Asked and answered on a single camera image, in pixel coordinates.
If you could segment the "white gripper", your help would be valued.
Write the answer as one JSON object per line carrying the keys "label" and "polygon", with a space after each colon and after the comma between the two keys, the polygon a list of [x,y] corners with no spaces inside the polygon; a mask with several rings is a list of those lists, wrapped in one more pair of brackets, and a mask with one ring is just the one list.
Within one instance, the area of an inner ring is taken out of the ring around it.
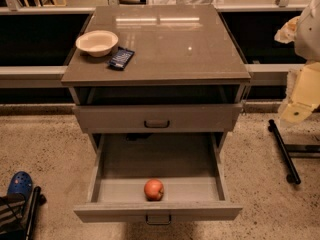
{"label": "white gripper", "polygon": [[[275,34],[274,40],[288,44],[294,41],[299,17],[287,21]],[[320,106],[320,63],[309,62],[287,75],[286,98],[279,108],[280,119],[297,124],[308,118]]]}

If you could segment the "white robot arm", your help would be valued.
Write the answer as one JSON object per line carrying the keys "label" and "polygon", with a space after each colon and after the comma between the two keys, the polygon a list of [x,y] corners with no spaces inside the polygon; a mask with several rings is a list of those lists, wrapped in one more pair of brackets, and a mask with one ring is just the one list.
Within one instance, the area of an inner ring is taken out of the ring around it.
{"label": "white robot arm", "polygon": [[278,110],[280,119],[297,124],[320,106],[320,0],[312,0],[300,16],[286,22],[274,36],[280,43],[294,43],[295,53],[306,63],[287,75],[286,98]]}

